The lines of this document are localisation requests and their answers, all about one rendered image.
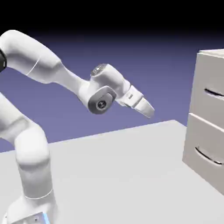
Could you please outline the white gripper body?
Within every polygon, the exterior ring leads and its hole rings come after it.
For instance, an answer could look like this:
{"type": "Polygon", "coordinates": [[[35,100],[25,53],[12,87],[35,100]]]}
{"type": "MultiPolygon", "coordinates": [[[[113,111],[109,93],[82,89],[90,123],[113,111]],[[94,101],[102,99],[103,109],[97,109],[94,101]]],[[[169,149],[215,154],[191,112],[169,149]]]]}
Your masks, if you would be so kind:
{"type": "Polygon", "coordinates": [[[134,109],[148,118],[154,115],[153,106],[144,97],[140,99],[134,109]]]}

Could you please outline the beige painted cabinet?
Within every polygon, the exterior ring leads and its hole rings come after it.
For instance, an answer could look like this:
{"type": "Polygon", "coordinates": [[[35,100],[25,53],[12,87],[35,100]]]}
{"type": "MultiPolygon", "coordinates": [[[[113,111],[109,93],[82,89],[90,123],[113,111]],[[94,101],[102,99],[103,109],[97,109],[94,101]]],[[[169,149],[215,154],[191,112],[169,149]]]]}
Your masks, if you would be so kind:
{"type": "Polygon", "coordinates": [[[224,195],[224,49],[197,53],[182,160],[224,195]]]}

